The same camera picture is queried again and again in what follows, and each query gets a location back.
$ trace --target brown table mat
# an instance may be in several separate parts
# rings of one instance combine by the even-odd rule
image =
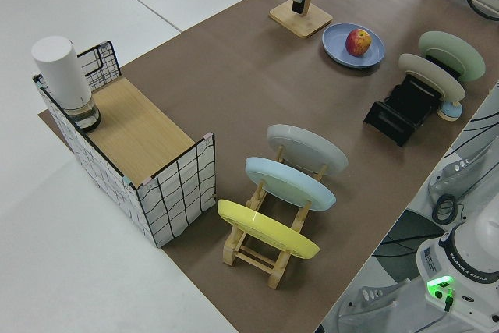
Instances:
[[[219,198],[241,204],[250,198],[255,186],[245,160],[274,156],[266,130],[275,123],[313,131],[349,158],[342,174],[323,180],[338,202],[310,212],[303,227],[320,252],[312,260],[292,258],[277,291],[262,271],[240,260],[234,267],[222,263],[230,226],[216,208],[164,247],[241,332],[314,331],[499,77],[497,24],[465,0],[312,0],[333,23],[364,25],[383,40],[384,60],[367,70],[332,61],[322,30],[303,40],[270,19],[268,12],[284,1],[240,2],[122,68],[193,139],[216,134]],[[468,41],[487,73],[465,85],[458,121],[431,115],[400,148],[363,119],[402,82],[399,55],[418,55],[419,36],[428,30]],[[273,197],[261,211],[289,224],[296,212]]]

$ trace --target plate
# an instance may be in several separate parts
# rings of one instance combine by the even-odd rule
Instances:
[[[319,246],[304,235],[248,207],[220,199],[218,214],[250,236],[281,251],[289,251],[295,257],[310,259],[319,252]]]
[[[466,96],[465,89],[453,76],[418,55],[400,55],[398,67],[442,94],[443,101],[460,101]]]
[[[354,29],[364,29],[372,39],[369,49],[359,57],[350,55],[345,47],[346,38]],[[354,23],[336,23],[329,26],[322,34],[322,44],[333,60],[349,68],[369,68],[384,57],[384,45],[381,39],[373,31]]]
[[[460,73],[461,82],[474,81],[485,74],[485,62],[478,51],[463,39],[443,31],[427,31],[419,38],[419,50]]]
[[[311,203],[311,211],[326,211],[336,203],[334,194],[309,175],[273,160],[247,158],[246,174],[273,196],[298,207]]]
[[[267,129],[267,142],[275,151],[283,146],[283,158],[306,171],[318,173],[327,165],[324,175],[336,175],[349,164],[343,152],[334,144],[308,130],[276,124]]]

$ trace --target yellow plate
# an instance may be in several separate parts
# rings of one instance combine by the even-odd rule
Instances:
[[[305,236],[248,207],[219,200],[218,214],[229,224],[281,251],[289,251],[295,257],[310,259],[319,252],[319,247]]]

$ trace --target green light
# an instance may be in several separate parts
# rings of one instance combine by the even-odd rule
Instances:
[[[426,283],[426,287],[428,288],[428,292],[432,296],[436,296],[435,292],[438,291],[438,287],[445,287],[448,286],[450,283],[452,283],[454,279],[451,276],[442,276],[439,278],[435,278],[434,280],[429,280]]]
[[[435,278],[434,280],[429,280],[426,285],[430,288],[431,286],[435,286],[435,285],[438,285],[438,284],[441,284],[443,282],[451,282],[452,281],[452,277],[451,276],[442,276],[442,277],[439,277],[439,278]]]

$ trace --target apple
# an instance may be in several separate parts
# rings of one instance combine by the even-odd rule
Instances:
[[[364,29],[354,29],[346,38],[346,51],[352,56],[362,56],[371,46],[371,42],[371,36]]]

